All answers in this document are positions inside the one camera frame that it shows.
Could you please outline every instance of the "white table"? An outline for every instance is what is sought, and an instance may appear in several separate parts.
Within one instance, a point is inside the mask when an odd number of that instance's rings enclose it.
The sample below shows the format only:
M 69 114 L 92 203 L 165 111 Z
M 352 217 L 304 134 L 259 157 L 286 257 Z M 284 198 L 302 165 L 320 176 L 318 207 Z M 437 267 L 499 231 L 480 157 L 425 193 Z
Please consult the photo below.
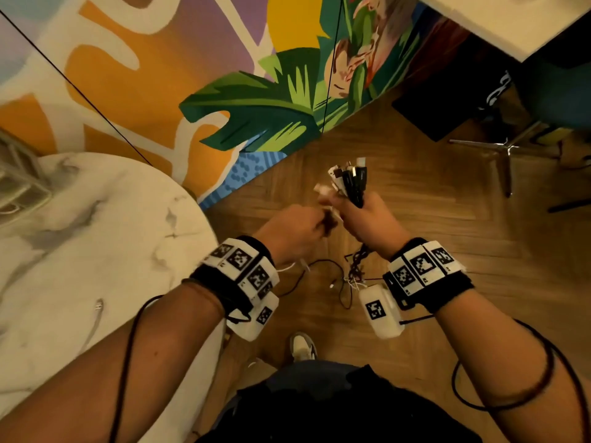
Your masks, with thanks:
M 40 165 L 54 198 L 0 229 L 0 415 L 78 355 L 98 299 L 104 309 L 89 346 L 217 245 L 188 193 L 144 163 L 82 153 L 42 157 Z M 143 442 L 185 439 L 222 338 L 220 323 Z
M 591 9 L 591 0 L 421 1 L 521 62 Z

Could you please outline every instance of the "person's right hand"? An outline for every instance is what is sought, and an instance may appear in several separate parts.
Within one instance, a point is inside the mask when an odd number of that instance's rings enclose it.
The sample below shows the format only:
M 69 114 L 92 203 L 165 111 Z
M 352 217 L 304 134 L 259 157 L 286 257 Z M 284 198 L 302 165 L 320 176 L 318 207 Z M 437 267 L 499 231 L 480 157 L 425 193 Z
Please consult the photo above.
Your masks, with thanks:
M 411 239 L 378 193 L 365 193 L 363 208 L 357 208 L 336 191 L 321 195 L 319 202 L 339 210 L 344 228 L 384 259 L 390 260 Z

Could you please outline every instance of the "colorful wall mural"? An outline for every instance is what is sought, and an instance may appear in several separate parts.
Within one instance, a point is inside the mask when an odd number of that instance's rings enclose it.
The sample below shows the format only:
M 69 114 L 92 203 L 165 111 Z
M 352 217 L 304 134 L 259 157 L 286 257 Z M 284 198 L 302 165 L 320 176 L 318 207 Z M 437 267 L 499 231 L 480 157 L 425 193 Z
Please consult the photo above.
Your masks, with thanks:
M 416 0 L 0 0 L 0 9 L 1 128 L 41 154 L 147 161 L 203 208 L 419 68 L 413 58 L 442 24 L 452 32 L 441 52 L 462 35 Z

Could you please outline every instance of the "white sneaker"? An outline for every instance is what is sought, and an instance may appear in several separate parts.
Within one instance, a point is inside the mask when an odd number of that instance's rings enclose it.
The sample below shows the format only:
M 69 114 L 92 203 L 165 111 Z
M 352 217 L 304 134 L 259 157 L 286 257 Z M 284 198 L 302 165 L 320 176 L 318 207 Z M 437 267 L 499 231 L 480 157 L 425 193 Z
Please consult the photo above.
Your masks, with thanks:
M 316 346 L 306 333 L 297 332 L 292 334 L 290 337 L 290 349 L 294 362 L 318 359 Z

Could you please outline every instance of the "wristband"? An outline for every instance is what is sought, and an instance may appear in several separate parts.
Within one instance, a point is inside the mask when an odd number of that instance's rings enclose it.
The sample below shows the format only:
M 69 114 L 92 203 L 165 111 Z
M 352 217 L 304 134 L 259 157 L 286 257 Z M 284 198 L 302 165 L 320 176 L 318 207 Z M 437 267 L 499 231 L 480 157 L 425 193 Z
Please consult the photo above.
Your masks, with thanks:
M 474 287 L 463 270 L 438 241 L 413 238 L 392 257 L 383 279 L 400 309 L 422 304 L 436 313 L 452 298 Z
M 279 282 L 269 250 L 251 236 L 226 239 L 206 256 L 185 282 L 194 282 L 218 297 L 226 319 L 234 324 L 251 322 L 257 309 Z M 265 324 L 272 311 L 265 311 Z

